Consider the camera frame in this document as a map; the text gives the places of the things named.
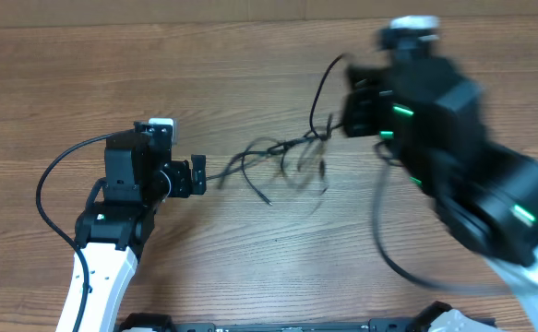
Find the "black cable silver plug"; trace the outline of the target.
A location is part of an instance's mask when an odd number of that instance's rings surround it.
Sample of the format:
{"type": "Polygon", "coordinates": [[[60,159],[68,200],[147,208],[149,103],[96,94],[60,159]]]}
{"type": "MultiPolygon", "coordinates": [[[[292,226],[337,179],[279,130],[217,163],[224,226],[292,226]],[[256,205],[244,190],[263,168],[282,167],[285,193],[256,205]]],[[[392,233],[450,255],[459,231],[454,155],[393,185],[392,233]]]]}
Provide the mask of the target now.
{"type": "Polygon", "coordinates": [[[278,156],[284,157],[297,144],[298,141],[296,139],[278,140],[268,136],[255,138],[241,152],[235,153],[222,171],[214,175],[208,175],[207,180],[218,180],[217,187],[221,189],[229,176],[241,173],[249,188],[265,204],[271,206],[272,201],[254,184],[247,170],[261,161],[278,156]]]}

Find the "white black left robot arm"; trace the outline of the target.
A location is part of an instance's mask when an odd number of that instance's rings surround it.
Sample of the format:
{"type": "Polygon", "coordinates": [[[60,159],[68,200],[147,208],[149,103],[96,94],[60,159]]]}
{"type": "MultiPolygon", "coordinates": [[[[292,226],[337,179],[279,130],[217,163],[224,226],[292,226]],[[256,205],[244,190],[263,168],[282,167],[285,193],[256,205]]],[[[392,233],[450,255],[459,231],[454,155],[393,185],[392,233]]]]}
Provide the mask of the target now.
{"type": "Polygon", "coordinates": [[[79,251],[57,330],[113,331],[160,203],[206,192],[205,156],[172,158],[176,127],[151,118],[107,137],[105,175],[76,221],[79,251]]]}

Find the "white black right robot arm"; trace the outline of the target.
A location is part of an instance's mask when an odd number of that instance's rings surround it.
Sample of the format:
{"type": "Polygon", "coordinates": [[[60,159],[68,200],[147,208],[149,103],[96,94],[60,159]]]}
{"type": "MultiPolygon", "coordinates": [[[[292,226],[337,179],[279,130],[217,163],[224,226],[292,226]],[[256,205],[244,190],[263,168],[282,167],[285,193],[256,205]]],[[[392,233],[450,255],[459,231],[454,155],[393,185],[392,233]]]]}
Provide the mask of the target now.
{"type": "Polygon", "coordinates": [[[448,232],[483,256],[538,330],[538,160],[491,140],[479,86],[447,58],[352,65],[347,136],[379,136],[448,232]]]}

